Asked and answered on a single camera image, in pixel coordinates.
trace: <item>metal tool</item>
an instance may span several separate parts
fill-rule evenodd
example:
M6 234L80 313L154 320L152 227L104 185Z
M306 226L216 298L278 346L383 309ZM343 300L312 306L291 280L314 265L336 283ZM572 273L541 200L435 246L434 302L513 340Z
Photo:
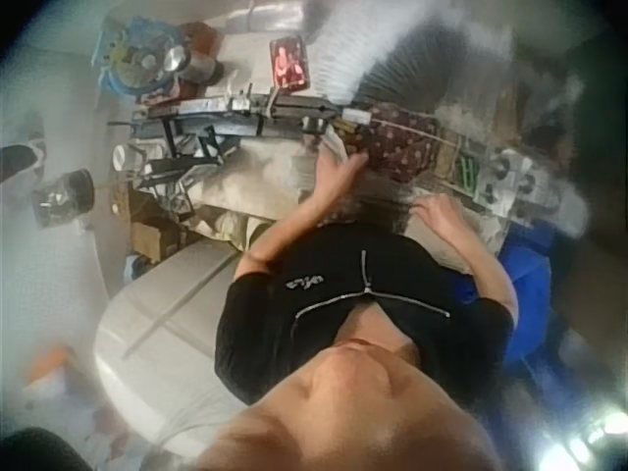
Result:
M186 100L175 105L141 110L131 118L131 136L155 138L165 134L282 137L301 139L304 133L320 135L341 107L316 97L270 94L239 94Z

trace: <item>fabric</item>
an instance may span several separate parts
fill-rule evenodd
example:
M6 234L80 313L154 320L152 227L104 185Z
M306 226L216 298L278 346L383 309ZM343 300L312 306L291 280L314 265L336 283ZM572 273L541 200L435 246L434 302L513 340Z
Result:
M354 297L338 299L346 294ZM216 373L253 403L331 346L356 303L369 300L417 345L421 370L461 405L491 384L512 329L508 311L488 299L458 303L445 271L419 244L364 225L319 229L286 253L273 276L235 281L218 328Z
M346 133L346 152L366 149L368 168L398 183L409 183L421 172L436 165L439 123L396 105L384 103L371 110L372 121L357 133Z
M519 303L519 323L504 355L504 365L514 363L543 344L550 321L550 261L519 243L508 243L499 262L512 280ZM463 303L475 302L479 294L469 276L448 273L452 292Z

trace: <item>cardboard box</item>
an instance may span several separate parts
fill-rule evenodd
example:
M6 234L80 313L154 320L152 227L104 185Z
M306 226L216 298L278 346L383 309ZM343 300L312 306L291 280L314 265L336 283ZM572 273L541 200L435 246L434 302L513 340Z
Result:
M111 209L125 223L136 223L165 215L155 197L121 183L111 189Z
M134 251L161 262L179 251L181 229L165 218L148 218L132 223L131 245Z

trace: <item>orange object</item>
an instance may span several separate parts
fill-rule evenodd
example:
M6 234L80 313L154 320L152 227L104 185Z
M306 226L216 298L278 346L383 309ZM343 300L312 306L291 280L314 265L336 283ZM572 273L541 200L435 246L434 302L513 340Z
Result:
M68 363L71 349L66 345L53 346L47 355L42 356L34 361L30 367L30 373L28 375L28 383L34 383L41 378L44 378L50 374L50 372L65 366Z

